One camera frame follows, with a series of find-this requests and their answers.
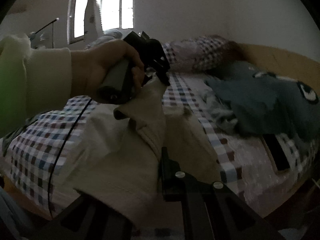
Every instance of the curtain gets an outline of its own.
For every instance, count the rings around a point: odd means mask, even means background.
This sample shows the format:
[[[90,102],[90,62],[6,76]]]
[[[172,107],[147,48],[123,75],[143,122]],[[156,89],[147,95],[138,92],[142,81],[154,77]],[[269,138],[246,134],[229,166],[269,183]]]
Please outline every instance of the curtain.
[[[84,13],[84,40],[85,43],[95,41],[103,36],[100,7],[96,0],[88,0]]]

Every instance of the hand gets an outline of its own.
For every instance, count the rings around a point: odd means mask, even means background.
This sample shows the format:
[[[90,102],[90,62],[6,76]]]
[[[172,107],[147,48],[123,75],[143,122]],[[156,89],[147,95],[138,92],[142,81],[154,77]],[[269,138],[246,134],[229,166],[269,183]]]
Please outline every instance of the hand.
[[[138,52],[123,40],[112,40],[88,50],[71,51],[72,87],[71,97],[88,95],[95,101],[97,89],[104,80],[109,69],[122,58],[133,61],[132,68],[135,90],[139,91],[144,78],[144,65]]]

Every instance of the silver screw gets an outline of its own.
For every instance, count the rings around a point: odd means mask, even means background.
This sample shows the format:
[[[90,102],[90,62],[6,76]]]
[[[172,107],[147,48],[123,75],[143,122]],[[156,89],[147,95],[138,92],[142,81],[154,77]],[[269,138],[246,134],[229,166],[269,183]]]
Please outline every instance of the silver screw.
[[[214,182],[213,186],[214,186],[216,189],[222,189],[222,188],[223,188],[223,183],[220,182],[220,181],[216,181],[216,182]]]
[[[179,178],[179,179],[184,178],[185,175],[186,174],[183,171],[177,171],[176,172],[176,177]]]

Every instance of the beige fabric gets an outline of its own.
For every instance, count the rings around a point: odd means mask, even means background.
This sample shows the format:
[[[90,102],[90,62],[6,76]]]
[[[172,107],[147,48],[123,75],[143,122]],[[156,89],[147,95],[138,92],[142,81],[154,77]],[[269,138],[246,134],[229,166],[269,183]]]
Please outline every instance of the beige fabric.
[[[54,193],[54,202],[70,204],[78,196],[75,188],[140,225],[156,199],[164,141],[170,157],[185,171],[202,181],[220,180],[217,156],[196,117],[178,107],[163,111],[165,89],[154,78],[125,105],[99,105],[94,110],[81,143],[54,178],[60,192]]]
[[[170,159],[205,183],[221,181],[218,156],[201,124],[189,109],[164,108],[167,132],[164,146]]]
[[[25,34],[0,41],[0,138],[39,112],[62,109],[70,97],[71,55],[31,49]]]

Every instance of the checkered pillowcase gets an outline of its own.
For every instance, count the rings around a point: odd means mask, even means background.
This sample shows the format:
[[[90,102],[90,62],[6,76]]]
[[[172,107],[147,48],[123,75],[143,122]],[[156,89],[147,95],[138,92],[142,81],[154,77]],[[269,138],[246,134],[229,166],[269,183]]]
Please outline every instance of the checkered pillowcase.
[[[202,36],[162,45],[173,72],[200,72],[222,65],[230,59],[237,44],[218,35]]]

